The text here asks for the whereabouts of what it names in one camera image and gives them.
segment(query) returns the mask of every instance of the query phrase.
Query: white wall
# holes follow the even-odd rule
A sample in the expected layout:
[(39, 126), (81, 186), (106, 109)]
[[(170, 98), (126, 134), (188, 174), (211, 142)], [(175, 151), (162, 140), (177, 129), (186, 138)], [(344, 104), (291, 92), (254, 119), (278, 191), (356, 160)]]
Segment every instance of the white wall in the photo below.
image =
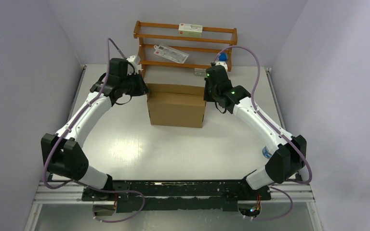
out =
[[(307, 0), (48, 0), (84, 64), (104, 64), (104, 37), (126, 55), (138, 53), (132, 32), (137, 20), (194, 23), (238, 29), (238, 44), (253, 49), (261, 65), (271, 66)], [(255, 65), (245, 51), (235, 65)]]
[(309, 0), (272, 77), (325, 230), (370, 230), (370, 0)]
[(66, 121), (81, 70), (46, 1), (0, 0), (0, 231), (23, 230), (40, 139)]

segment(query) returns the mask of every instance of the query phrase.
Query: brown box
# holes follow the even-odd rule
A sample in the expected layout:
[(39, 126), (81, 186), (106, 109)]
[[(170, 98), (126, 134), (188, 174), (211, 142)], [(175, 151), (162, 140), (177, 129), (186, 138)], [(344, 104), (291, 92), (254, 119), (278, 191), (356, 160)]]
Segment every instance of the brown box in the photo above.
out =
[(148, 84), (148, 112), (152, 125), (201, 128), (206, 102), (203, 87)]

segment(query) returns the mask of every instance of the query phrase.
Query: white table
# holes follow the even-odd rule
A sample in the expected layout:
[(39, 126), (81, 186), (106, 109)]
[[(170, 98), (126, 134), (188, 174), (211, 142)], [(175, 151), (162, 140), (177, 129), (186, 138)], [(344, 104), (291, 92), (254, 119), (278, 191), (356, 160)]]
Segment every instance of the white table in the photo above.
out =
[[(88, 65), (73, 114), (84, 103), (90, 87), (106, 65)], [(228, 73), (234, 86), (251, 91), (256, 67), (234, 67)], [(279, 123), (275, 101), (264, 68), (255, 93), (257, 103)], [(145, 82), (205, 86), (203, 77), (185, 68), (147, 68)], [(126, 102), (123, 97), (119, 102)], [(240, 119), (219, 113), (207, 103), (203, 128), (154, 126), (149, 122), (146, 96), (113, 106), (86, 139), (83, 151), (90, 165), (115, 180), (219, 180), (241, 179), (262, 167), (263, 140)], [(54, 176), (53, 180), (64, 178)]]

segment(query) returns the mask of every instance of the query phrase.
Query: cardboard box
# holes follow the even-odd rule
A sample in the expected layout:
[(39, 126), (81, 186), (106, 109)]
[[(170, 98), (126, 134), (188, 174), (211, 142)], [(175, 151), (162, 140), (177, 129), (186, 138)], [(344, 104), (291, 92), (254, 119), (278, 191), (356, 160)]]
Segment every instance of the cardboard box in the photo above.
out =
[(203, 26), (180, 23), (178, 27), (178, 35), (184, 37), (202, 37)]
[(201, 128), (206, 102), (203, 87), (148, 84), (147, 105), (152, 125)]

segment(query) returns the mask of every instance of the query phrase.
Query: wooden rack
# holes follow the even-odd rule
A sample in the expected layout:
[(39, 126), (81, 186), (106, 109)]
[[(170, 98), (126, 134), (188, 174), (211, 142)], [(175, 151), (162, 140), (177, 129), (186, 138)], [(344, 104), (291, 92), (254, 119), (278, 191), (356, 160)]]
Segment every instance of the wooden rack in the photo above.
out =
[[(201, 64), (178, 64), (173, 62), (161, 62), (161, 61), (151, 61), (147, 60), (145, 56), (146, 48), (154, 48), (154, 44), (145, 44), (144, 39), (170, 39), (170, 40), (182, 40), (182, 41), (194, 41), (194, 42), (208, 42), (208, 43), (221, 43), (231, 45), (237, 45), (238, 43), (238, 32), (236, 28), (227, 29), (227, 28), (217, 28), (217, 27), (203, 27), (203, 31), (209, 32), (218, 32), (218, 33), (229, 33), (232, 34), (230, 40), (225, 39), (214, 39), (214, 38), (193, 38), (193, 37), (181, 37), (181, 36), (169, 36), (169, 35), (154, 35), (154, 34), (145, 34), (141, 33), (141, 27), (157, 27), (157, 28), (168, 28), (178, 30), (179, 25), (177, 24), (161, 24), (161, 23), (144, 23), (137, 21), (134, 28), (134, 38), (138, 38), (140, 46), (138, 50), (138, 55), (141, 58), (140, 64), (143, 69), (143, 77), (145, 76), (145, 69), (147, 65), (158, 65), (158, 66), (171, 66), (171, 67), (185, 67), (185, 68), (209, 68), (209, 65)], [(181, 47), (181, 46), (170, 46), (174, 49), (180, 51), (197, 51), (197, 52), (210, 52), (218, 53), (220, 49), (206, 49), (206, 48), (196, 48), (196, 47)], [(232, 49), (225, 51), (228, 55), (227, 66), (228, 70), (232, 69)]]

